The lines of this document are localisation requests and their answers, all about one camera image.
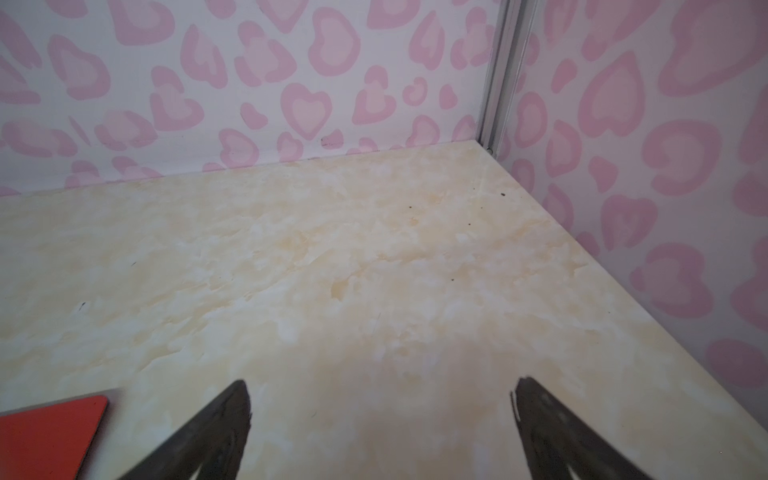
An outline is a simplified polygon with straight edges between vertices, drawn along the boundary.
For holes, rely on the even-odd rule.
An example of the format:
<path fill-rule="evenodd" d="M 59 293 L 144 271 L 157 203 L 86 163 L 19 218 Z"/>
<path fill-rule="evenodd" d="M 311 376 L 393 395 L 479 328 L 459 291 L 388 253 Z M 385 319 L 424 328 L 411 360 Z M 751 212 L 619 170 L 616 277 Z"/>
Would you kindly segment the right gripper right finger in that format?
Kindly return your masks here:
<path fill-rule="evenodd" d="M 533 479 L 647 479 L 536 379 L 518 380 L 511 405 Z"/>

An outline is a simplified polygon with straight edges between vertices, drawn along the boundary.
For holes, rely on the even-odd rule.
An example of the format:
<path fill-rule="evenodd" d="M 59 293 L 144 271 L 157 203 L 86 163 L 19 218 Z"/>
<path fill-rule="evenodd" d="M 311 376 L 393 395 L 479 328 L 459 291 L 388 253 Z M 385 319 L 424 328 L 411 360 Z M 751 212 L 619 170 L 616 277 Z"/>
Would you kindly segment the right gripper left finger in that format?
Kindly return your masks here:
<path fill-rule="evenodd" d="M 234 479 L 250 427 L 250 395 L 236 380 L 122 477 Z"/>

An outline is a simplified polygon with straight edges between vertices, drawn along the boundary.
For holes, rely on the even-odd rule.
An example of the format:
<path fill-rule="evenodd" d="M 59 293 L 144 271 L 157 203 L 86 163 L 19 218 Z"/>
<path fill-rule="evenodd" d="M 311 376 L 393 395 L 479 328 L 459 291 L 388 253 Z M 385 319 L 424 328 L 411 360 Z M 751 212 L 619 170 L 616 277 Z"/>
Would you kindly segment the red folder black inside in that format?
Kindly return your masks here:
<path fill-rule="evenodd" d="M 94 395 L 3 415 L 1 477 L 76 479 L 108 406 Z"/>

